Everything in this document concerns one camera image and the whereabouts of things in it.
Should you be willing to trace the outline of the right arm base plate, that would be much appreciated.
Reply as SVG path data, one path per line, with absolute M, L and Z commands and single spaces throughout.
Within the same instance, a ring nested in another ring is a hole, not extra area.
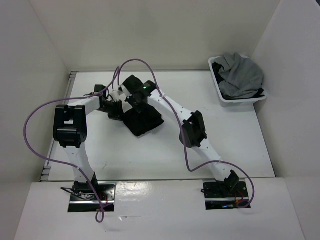
M 231 192 L 221 189 L 222 183 L 215 180 L 204 180 L 200 192 L 204 195 L 206 210 L 231 210 L 246 206 L 249 193 L 246 182 L 240 180 Z

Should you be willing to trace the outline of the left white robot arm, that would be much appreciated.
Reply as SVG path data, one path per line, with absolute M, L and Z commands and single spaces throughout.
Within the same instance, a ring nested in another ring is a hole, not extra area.
M 104 85 L 95 85 L 94 92 L 75 102 L 57 105 L 53 123 L 53 138 L 64 149 L 68 163 L 73 167 L 74 185 L 70 192 L 78 196 L 82 194 L 88 200 L 97 198 L 100 193 L 85 147 L 87 116 L 94 111 L 107 113 L 114 120 L 121 120 L 124 115 L 119 96 L 109 94 Z

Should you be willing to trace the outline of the black skirt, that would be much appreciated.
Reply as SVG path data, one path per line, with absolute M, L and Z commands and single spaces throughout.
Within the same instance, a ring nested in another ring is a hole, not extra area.
M 162 119 L 162 115 L 150 105 L 140 113 L 133 108 L 128 110 L 124 113 L 122 120 L 125 126 L 136 137 L 154 130 L 165 122 Z

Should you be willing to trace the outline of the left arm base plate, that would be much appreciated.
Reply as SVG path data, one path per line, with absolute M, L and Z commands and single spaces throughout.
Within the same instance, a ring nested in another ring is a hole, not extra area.
M 93 186 L 98 197 L 87 183 L 74 182 L 72 187 L 60 188 L 70 196 L 69 213 L 97 212 L 101 208 L 98 199 L 102 202 L 105 212 L 114 212 L 116 185 L 94 183 Z

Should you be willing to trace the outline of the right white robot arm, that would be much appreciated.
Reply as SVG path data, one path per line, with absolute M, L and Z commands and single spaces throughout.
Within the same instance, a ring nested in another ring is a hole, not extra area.
M 205 162 L 217 184 L 217 193 L 231 196 L 237 190 L 240 180 L 211 145 L 206 133 L 203 115 L 200 111 L 190 111 L 167 97 L 152 81 L 143 83 L 131 75 L 119 87 L 131 109 L 124 113 L 123 122 L 134 136 L 140 137 L 164 123 L 162 115 L 176 120 L 180 128 L 179 141 L 195 151 Z

